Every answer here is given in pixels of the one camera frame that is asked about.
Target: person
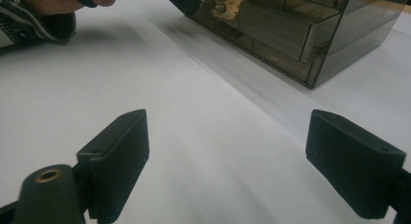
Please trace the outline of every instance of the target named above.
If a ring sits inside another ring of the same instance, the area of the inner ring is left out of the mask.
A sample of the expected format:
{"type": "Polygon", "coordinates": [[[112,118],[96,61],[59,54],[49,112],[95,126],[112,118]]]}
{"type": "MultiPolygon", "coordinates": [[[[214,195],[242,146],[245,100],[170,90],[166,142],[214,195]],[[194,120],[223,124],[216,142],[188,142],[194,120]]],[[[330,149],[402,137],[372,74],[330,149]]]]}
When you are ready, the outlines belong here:
{"type": "MultiPolygon", "coordinates": [[[[109,7],[115,0],[92,0],[109,7]]],[[[0,48],[30,40],[64,43],[76,32],[79,0],[0,0],[0,48]]]]}

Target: striped cuff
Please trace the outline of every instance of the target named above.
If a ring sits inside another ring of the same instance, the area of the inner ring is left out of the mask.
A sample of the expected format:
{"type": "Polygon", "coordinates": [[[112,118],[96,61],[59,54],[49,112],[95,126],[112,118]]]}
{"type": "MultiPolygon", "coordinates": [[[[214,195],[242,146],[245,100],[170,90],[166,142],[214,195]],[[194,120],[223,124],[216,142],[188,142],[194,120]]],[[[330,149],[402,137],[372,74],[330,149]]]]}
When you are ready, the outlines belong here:
{"type": "Polygon", "coordinates": [[[0,0],[0,47],[33,39],[63,43],[75,31],[75,14],[39,18],[21,0],[0,0]]]}

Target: sleeve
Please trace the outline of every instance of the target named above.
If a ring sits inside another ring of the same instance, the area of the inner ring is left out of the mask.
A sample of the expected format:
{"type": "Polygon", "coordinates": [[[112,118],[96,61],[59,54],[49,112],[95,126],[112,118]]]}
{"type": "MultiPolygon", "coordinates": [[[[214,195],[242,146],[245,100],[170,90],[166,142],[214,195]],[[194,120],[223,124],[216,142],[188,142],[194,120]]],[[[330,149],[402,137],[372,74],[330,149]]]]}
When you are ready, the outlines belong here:
{"type": "Polygon", "coordinates": [[[74,13],[37,17],[21,0],[0,0],[0,48],[39,39],[64,43],[75,32],[74,13]]]}

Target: white table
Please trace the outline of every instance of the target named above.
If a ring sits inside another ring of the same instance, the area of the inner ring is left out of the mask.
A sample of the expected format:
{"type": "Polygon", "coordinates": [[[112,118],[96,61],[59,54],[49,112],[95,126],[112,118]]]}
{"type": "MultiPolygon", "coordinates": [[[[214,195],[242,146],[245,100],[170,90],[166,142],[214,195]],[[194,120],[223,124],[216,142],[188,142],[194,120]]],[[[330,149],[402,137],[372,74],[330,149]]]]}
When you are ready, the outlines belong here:
{"type": "Polygon", "coordinates": [[[411,154],[410,13],[381,47],[308,90],[168,0],[83,9],[68,44],[0,56],[0,206],[32,172],[74,166],[116,117],[146,109],[150,159],[116,223],[392,223],[391,209],[360,219],[304,149],[320,109],[411,154]]]}

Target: hand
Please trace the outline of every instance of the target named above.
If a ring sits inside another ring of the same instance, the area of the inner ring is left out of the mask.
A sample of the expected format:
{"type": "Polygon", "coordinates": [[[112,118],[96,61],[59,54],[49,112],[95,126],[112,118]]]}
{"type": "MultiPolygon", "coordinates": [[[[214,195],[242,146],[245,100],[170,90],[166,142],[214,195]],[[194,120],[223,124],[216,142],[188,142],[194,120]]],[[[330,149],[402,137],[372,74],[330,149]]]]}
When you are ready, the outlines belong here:
{"type": "MultiPolygon", "coordinates": [[[[84,7],[78,0],[23,0],[37,16],[51,16],[75,12],[84,7]]],[[[115,0],[93,0],[97,5],[109,7],[115,0]]]]}

